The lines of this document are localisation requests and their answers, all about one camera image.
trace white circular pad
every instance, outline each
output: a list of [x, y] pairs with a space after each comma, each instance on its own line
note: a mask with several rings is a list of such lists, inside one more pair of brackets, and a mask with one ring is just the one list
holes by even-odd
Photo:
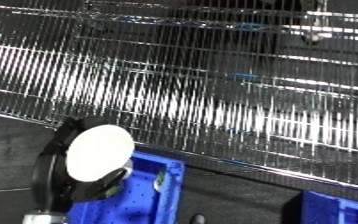
[[81, 133], [67, 152], [68, 174], [82, 182], [99, 180], [124, 167], [135, 143], [131, 135], [115, 125], [102, 125]]

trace small black object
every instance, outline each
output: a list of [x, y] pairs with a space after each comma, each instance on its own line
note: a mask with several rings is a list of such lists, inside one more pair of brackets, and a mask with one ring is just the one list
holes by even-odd
[[206, 223], [207, 223], [207, 219], [201, 214], [194, 215], [190, 221], [190, 224], [206, 224]]
[[90, 117], [67, 119], [56, 130], [54, 138], [37, 158], [32, 179], [32, 192], [37, 211], [67, 213], [77, 201], [74, 192], [85, 188], [81, 201], [98, 200], [106, 196], [105, 191], [117, 185], [125, 176], [124, 168], [117, 169], [91, 183], [74, 180], [67, 173], [66, 152], [74, 139], [82, 132], [108, 124], [103, 118]]

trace blue plastic bin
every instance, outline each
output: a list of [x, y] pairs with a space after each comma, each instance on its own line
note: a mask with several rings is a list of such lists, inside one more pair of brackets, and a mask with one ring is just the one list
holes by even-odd
[[358, 224], [358, 202], [305, 191], [302, 224]]
[[[184, 175], [181, 161], [135, 152], [132, 175], [105, 200], [76, 203], [70, 224], [174, 224]], [[155, 187], [163, 176], [161, 188]]]

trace gray floor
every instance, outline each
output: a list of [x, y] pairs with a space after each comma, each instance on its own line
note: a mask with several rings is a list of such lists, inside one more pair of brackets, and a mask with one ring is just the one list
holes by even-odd
[[[52, 131], [42, 126], [0, 118], [0, 190], [30, 186], [36, 155], [51, 135]], [[195, 213], [204, 214], [211, 224], [296, 223], [295, 216], [283, 221], [282, 210], [298, 194], [296, 190], [187, 168], [178, 223], [188, 223]], [[29, 190], [0, 192], [0, 224], [20, 223], [32, 206]]]

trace metal grid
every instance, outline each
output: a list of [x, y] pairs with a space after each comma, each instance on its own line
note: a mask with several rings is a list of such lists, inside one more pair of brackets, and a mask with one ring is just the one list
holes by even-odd
[[358, 186], [342, 3], [0, 0], [0, 114], [102, 115], [141, 143]]

